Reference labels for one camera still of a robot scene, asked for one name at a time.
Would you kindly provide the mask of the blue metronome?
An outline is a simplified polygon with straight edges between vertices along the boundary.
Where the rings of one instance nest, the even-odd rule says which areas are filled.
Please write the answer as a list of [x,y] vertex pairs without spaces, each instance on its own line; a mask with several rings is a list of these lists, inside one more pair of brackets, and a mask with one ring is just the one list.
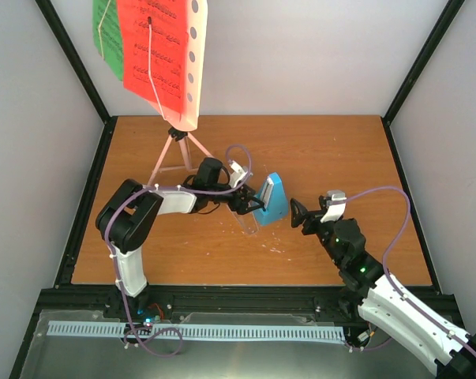
[[258,198],[264,203],[264,207],[253,211],[253,215],[261,227],[279,221],[288,215],[289,203],[282,179],[276,172],[271,173],[264,180]]

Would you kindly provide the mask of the clear plastic metronome cover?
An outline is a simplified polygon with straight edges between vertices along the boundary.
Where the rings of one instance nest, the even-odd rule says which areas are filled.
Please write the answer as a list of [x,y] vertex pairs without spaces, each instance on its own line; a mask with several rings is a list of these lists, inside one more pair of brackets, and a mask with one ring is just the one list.
[[233,212],[232,215],[246,235],[254,235],[259,231],[259,224],[252,212],[244,215],[239,215],[238,213]]

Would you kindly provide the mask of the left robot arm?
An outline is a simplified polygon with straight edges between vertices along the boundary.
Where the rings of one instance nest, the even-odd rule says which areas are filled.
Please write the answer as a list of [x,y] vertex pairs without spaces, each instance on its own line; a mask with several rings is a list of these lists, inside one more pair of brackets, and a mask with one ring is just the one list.
[[157,216],[199,213],[210,202],[222,204],[237,215],[264,210],[263,200],[245,182],[246,167],[230,161],[230,168],[216,158],[206,157],[197,172],[176,187],[147,187],[125,180],[96,218],[96,228],[110,250],[115,286],[122,293],[122,309],[131,317],[148,312],[148,281],[144,274],[142,246]]

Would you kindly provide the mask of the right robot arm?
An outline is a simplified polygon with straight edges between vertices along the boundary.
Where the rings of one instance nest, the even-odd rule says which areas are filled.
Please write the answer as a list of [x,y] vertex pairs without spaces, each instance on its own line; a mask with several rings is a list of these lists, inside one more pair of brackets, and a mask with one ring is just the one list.
[[476,333],[470,334],[427,306],[367,252],[357,220],[344,216],[347,198],[333,190],[310,211],[290,200],[291,226],[316,235],[357,297],[356,311],[417,358],[438,378],[476,378]]

